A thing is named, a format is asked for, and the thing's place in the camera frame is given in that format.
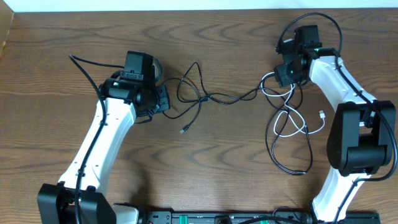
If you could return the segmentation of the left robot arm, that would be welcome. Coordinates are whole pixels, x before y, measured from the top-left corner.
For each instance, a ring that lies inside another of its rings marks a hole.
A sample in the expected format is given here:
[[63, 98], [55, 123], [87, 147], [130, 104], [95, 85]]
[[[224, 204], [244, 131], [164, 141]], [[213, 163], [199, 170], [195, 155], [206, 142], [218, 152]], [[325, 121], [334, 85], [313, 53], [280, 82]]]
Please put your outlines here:
[[58, 183], [43, 184], [37, 196], [42, 223], [145, 223], [146, 216], [128, 203], [106, 199], [111, 169], [127, 132], [143, 117], [170, 108], [159, 61], [144, 52], [128, 51], [125, 64], [103, 84], [95, 85], [96, 113], [69, 168]]

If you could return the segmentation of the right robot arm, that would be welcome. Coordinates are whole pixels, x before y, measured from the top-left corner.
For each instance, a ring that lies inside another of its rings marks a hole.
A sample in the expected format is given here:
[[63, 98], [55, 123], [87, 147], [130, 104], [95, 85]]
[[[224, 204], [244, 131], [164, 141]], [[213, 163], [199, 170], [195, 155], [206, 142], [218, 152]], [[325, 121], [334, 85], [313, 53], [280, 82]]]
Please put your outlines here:
[[331, 167], [312, 200], [312, 220], [338, 223], [363, 182], [386, 180], [397, 169], [396, 108], [360, 86], [340, 50], [322, 45], [316, 25], [296, 28], [294, 38], [279, 39], [275, 50], [284, 60], [274, 69], [279, 85], [311, 81], [335, 111], [326, 144]]

